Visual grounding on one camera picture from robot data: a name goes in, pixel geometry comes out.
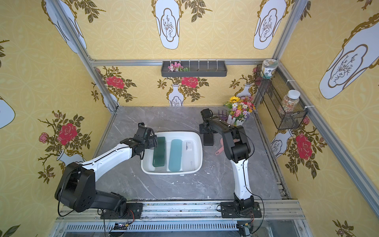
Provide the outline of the black pencil case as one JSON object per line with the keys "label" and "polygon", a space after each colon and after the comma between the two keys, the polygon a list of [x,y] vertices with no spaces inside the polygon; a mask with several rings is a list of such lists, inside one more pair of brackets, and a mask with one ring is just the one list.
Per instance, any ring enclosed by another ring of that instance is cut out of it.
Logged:
{"label": "black pencil case", "polygon": [[213,146],[214,145],[214,134],[213,133],[204,133],[203,134],[203,145],[204,146]]}

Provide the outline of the dark green pencil case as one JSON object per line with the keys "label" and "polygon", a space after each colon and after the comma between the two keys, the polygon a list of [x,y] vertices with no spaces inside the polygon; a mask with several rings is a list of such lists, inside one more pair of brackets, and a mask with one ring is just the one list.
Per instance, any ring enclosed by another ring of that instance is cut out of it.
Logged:
{"label": "dark green pencil case", "polygon": [[166,162],[166,140],[165,137],[157,138],[157,147],[153,154],[153,167],[163,167]]}

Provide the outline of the clear rounded pencil case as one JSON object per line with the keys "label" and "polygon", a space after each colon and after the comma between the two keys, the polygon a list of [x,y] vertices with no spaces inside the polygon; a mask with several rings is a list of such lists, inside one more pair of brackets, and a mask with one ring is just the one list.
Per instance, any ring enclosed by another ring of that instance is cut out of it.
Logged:
{"label": "clear rounded pencil case", "polygon": [[182,142],[182,171],[193,171],[195,169],[195,150],[192,141]]}

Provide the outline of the teal translucent pencil case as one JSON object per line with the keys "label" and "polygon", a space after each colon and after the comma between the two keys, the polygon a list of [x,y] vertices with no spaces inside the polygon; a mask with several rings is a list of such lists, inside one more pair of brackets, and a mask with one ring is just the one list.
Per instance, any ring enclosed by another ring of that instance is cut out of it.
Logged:
{"label": "teal translucent pencil case", "polygon": [[182,140],[174,139],[171,141],[170,157],[168,169],[171,172],[179,172],[182,162]]}

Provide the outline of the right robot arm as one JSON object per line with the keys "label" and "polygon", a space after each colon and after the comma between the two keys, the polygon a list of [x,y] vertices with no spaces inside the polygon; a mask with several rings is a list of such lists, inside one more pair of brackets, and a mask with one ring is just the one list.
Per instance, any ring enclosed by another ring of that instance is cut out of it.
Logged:
{"label": "right robot arm", "polygon": [[248,159],[251,154],[249,139],[243,126],[226,123],[214,115],[210,109],[201,112],[203,122],[199,125],[199,132],[203,135],[203,145],[214,145],[214,134],[222,136],[224,153],[232,163],[235,180],[234,206],[238,215],[246,215],[255,205],[254,195],[250,190],[248,180]]}

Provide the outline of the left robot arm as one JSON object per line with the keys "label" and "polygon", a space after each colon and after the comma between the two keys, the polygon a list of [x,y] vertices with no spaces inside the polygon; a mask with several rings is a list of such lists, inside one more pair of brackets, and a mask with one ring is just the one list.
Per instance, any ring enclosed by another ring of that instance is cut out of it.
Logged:
{"label": "left robot arm", "polygon": [[59,204],[64,204],[75,212],[102,209],[125,217],[129,212],[126,198],[114,192],[97,190],[96,182],[108,171],[135,156],[143,159],[145,150],[156,148],[157,145],[153,129],[139,123],[132,138],[122,140],[111,150],[90,161],[67,165],[54,197]]}

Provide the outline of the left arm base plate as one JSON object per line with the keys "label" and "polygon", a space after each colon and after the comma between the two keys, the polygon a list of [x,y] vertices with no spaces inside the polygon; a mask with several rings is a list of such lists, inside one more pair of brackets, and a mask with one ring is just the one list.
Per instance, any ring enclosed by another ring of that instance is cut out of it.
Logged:
{"label": "left arm base plate", "polygon": [[142,215],[143,204],[141,202],[124,203],[116,210],[106,209],[104,213],[101,213],[101,219],[140,219]]}

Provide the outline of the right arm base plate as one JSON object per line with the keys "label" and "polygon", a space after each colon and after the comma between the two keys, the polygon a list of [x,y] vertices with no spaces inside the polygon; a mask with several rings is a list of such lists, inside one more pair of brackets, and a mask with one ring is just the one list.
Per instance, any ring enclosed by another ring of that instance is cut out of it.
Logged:
{"label": "right arm base plate", "polygon": [[253,206],[240,208],[234,202],[221,202],[220,212],[222,218],[262,218],[262,209],[258,202]]}

